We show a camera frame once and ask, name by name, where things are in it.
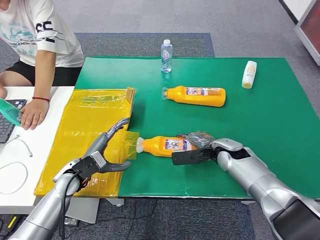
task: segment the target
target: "table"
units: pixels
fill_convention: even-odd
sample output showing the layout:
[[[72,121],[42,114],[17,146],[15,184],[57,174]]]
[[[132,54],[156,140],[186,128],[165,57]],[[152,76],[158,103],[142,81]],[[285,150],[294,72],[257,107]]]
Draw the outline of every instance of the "table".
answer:
[[[26,147],[20,141],[12,141],[0,149],[0,168],[14,162],[23,163],[27,169],[26,181],[21,189],[4,195],[0,193],[1,214],[29,214],[41,198],[33,192],[42,169],[47,161],[54,142],[57,129],[63,112],[64,106],[72,93],[72,86],[60,86],[51,89],[50,108],[45,120],[35,130],[25,131],[15,127],[10,137],[20,135],[19,139],[25,141],[32,157],[28,155]],[[6,99],[32,100],[34,87],[7,87]],[[26,179],[26,170],[20,164],[13,164],[0,170],[0,192],[11,193],[18,189]],[[89,223],[96,221],[99,200],[96,198],[72,198],[67,216]]]
[[[252,89],[242,88],[248,60],[257,63]],[[87,57],[75,89],[137,90],[129,130],[145,139],[206,131],[243,143],[280,180],[320,198],[319,119],[285,58],[174,58],[171,73],[156,57]],[[221,87],[223,107],[162,99],[162,87]],[[214,161],[173,166],[170,158],[138,154],[125,171],[119,197],[247,198]]]

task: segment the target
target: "yellow plastic bag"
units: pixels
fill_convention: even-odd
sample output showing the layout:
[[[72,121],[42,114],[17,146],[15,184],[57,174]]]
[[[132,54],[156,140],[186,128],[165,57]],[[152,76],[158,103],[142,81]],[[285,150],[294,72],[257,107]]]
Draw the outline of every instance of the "yellow plastic bag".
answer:
[[[34,194],[43,196],[51,190],[52,179],[72,159],[81,158],[100,133],[122,118],[131,115],[134,90],[74,90],[64,108],[52,148]],[[111,139],[104,156],[110,163],[123,163],[136,157],[134,147],[138,133],[127,131],[128,125]],[[96,173],[87,187],[75,196],[116,197],[122,172]]]

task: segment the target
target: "white bottle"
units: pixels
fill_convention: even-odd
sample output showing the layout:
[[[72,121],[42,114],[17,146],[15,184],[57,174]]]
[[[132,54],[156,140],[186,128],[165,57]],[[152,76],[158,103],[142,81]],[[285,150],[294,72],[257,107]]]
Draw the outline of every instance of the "white bottle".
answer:
[[[242,77],[242,88],[251,89],[257,72],[257,62],[248,61]]]
[[[169,39],[163,41],[161,46],[161,60],[162,67],[161,70],[164,73],[170,73],[172,65],[172,45]]]

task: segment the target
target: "orange bottle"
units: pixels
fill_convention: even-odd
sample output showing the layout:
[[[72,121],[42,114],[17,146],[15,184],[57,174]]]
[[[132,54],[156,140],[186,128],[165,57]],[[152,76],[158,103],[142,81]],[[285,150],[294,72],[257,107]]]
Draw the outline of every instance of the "orange bottle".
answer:
[[[168,157],[175,151],[189,151],[196,149],[182,137],[155,136],[151,139],[139,137],[136,146],[137,153],[147,152],[157,157]]]
[[[226,101],[226,90],[220,87],[164,87],[162,97],[177,103],[222,107]]]

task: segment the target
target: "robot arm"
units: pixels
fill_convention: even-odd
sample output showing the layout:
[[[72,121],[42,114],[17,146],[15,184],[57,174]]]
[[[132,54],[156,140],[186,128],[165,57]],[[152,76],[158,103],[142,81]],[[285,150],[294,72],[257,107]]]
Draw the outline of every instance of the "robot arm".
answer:
[[[73,194],[85,188],[95,173],[125,171],[131,165],[109,163],[103,157],[108,142],[118,130],[128,124],[129,118],[123,118],[108,132],[97,138],[82,158],[67,163],[53,181],[54,187],[43,197],[10,240],[51,240],[63,216],[68,210]]]
[[[279,240],[320,240],[320,205],[278,180],[248,147],[228,138],[206,148],[174,152],[175,165],[214,159],[254,198]]]

